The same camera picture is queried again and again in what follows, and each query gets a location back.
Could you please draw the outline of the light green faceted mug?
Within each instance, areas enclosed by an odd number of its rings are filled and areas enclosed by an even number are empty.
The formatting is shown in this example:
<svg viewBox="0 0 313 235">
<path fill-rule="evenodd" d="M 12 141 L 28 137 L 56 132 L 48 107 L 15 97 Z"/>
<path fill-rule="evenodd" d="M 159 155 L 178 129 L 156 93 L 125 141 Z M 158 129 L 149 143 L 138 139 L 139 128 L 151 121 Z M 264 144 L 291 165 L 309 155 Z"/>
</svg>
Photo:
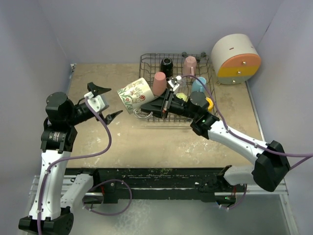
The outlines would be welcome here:
<svg viewBox="0 0 313 235">
<path fill-rule="evenodd" d="M 184 102 L 187 102 L 188 96 L 185 93 L 177 93 L 176 97 L 183 100 Z"/>
</svg>

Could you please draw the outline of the white floral mug green inside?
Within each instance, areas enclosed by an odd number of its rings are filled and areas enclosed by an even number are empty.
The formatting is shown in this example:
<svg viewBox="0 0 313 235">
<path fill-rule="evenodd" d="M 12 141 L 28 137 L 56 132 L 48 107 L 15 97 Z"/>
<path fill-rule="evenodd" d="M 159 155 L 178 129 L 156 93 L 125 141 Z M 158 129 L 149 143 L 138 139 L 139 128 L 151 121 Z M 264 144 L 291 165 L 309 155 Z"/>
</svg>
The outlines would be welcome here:
<svg viewBox="0 0 313 235">
<path fill-rule="evenodd" d="M 119 89 L 117 93 L 129 114 L 134 114 L 137 119 L 147 119 L 152 116 L 152 112 L 145 116 L 139 114 L 141 105 L 155 99 L 155 95 L 143 77 Z"/>
</svg>

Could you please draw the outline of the light blue mug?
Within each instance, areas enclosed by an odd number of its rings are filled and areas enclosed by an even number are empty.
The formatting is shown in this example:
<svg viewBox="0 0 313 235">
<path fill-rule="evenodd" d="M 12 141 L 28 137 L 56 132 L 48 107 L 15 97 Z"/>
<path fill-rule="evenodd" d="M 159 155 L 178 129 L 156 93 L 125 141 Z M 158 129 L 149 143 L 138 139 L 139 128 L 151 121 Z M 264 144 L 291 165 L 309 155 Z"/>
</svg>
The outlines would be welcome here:
<svg viewBox="0 0 313 235">
<path fill-rule="evenodd" d="M 205 92 L 205 88 L 203 85 L 206 85 L 206 79 L 204 77 L 198 77 L 198 80 L 195 79 L 195 81 L 192 84 L 191 92 Z"/>
</svg>

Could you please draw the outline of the yellow mug black handle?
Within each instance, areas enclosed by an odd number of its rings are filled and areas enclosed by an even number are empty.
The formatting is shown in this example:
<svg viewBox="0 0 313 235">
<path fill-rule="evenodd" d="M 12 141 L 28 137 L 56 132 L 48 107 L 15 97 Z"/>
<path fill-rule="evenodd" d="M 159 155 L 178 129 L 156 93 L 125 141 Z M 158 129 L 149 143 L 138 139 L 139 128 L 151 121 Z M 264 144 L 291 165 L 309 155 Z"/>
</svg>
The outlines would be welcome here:
<svg viewBox="0 0 313 235">
<path fill-rule="evenodd" d="M 213 111 L 213 108 L 214 108 L 214 103 L 213 103 L 213 101 L 212 101 L 212 99 L 210 99 L 210 98 L 206 98 L 206 101 L 207 101 L 207 103 L 208 103 L 208 108 L 207 108 L 207 110 L 209 111 L 209 112 L 212 112 Z"/>
</svg>

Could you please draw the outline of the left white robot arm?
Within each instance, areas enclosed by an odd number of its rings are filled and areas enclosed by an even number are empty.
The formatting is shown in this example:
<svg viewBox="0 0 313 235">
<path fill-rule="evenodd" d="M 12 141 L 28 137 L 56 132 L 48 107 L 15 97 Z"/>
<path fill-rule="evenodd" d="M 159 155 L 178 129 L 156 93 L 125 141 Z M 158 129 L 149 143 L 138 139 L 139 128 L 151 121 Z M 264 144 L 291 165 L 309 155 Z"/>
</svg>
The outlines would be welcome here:
<svg viewBox="0 0 313 235">
<path fill-rule="evenodd" d="M 36 196 L 28 216 L 19 220 L 19 229 L 33 235 L 68 235 L 74 222 L 74 210 L 87 191 L 99 190 L 101 181 L 97 170 L 82 170 L 69 189 L 62 194 L 68 161 L 72 158 L 75 126 L 96 118 L 104 127 L 120 114 L 106 117 L 102 112 L 109 107 L 104 94 L 111 91 L 90 82 L 88 92 L 74 104 L 64 92 L 47 97 L 44 131 L 41 135 L 41 173 Z"/>
</svg>

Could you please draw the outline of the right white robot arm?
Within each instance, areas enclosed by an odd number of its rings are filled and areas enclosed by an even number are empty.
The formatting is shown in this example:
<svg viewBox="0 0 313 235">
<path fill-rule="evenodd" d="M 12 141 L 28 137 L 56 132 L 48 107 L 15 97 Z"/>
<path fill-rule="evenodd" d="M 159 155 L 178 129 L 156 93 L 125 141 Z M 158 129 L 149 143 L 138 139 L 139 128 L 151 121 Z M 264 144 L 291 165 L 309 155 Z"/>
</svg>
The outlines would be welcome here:
<svg viewBox="0 0 313 235">
<path fill-rule="evenodd" d="M 273 192 L 290 170 L 282 145 L 251 138 L 231 127 L 208 111 L 209 103 L 202 92 L 192 92 L 187 101 L 176 97 L 171 90 L 140 106 L 142 112 L 165 119 L 169 113 L 191 119 L 195 134 L 216 141 L 245 157 L 251 166 L 227 166 L 217 180 L 218 188 L 230 191 L 238 184 L 257 184 Z"/>
</svg>

